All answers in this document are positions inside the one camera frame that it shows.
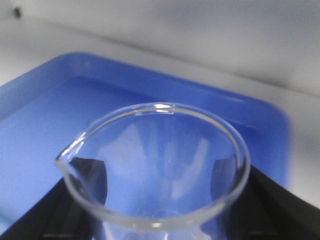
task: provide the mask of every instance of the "blue plastic tray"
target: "blue plastic tray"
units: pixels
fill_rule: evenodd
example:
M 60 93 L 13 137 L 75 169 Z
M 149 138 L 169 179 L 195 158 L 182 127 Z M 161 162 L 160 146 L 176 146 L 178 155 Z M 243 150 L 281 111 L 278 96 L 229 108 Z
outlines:
M 252 163 L 285 185 L 289 125 L 274 106 L 95 55 L 70 53 L 0 87 L 2 230 L 62 177 L 54 158 L 92 120 L 126 105 L 156 101 L 194 105 L 224 118 L 242 134 Z

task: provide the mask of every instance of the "black holder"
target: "black holder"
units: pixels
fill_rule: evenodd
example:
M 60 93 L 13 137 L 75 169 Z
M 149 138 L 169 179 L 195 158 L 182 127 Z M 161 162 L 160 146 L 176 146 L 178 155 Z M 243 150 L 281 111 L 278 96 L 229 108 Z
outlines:
M 228 240 L 320 240 L 320 210 L 251 166 L 231 207 Z M 89 217 L 61 179 L 1 240 L 91 240 Z

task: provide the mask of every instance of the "glass beaker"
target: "glass beaker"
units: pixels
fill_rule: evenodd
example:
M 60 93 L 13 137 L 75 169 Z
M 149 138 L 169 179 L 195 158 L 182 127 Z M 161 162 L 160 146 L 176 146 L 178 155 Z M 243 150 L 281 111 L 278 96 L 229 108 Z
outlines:
M 94 121 L 55 160 L 97 240 L 218 240 L 250 157 L 220 117 L 168 102 Z

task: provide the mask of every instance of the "white wall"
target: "white wall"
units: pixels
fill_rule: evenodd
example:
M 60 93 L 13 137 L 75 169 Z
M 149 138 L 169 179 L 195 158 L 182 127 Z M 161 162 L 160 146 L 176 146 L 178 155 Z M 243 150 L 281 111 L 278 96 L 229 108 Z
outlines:
M 319 0 L 24 0 L 22 10 L 320 97 Z

